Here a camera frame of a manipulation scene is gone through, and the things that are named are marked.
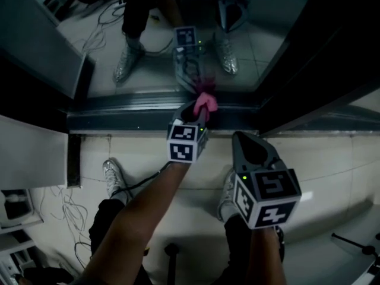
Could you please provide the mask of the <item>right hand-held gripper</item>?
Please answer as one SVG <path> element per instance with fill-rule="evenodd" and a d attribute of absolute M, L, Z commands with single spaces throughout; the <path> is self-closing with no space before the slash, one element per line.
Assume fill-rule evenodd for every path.
<path fill-rule="evenodd" d="M 293 169 L 265 169 L 280 160 L 273 145 L 242 131 L 232 135 L 233 203 L 249 229 L 286 223 L 302 196 Z"/>

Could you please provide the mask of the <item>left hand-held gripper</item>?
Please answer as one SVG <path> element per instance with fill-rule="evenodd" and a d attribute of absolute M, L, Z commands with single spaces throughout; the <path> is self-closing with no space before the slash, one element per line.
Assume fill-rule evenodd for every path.
<path fill-rule="evenodd" d="M 195 116 L 195 103 L 192 100 L 179 107 L 168 127 L 167 154 L 171 162 L 195 163 L 205 148 L 207 108 L 202 107 Z"/>

